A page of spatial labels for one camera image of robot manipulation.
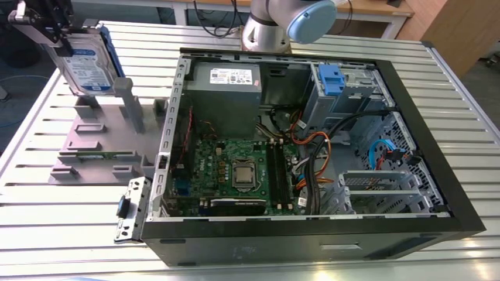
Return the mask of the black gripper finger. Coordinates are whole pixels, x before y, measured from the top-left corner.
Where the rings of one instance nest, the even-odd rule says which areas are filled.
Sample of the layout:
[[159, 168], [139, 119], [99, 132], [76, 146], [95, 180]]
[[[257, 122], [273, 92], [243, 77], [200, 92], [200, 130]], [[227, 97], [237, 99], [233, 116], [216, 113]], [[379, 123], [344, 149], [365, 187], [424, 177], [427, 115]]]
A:
[[75, 22], [75, 12], [71, 0], [51, 0], [49, 15], [52, 17], [52, 29], [56, 33], [84, 33], [81, 25]]
[[49, 13], [49, 1], [24, 1], [23, 20], [27, 23], [25, 34], [39, 44], [55, 48], [61, 57], [72, 56], [72, 47], [65, 33], [56, 33], [52, 29], [52, 17]]

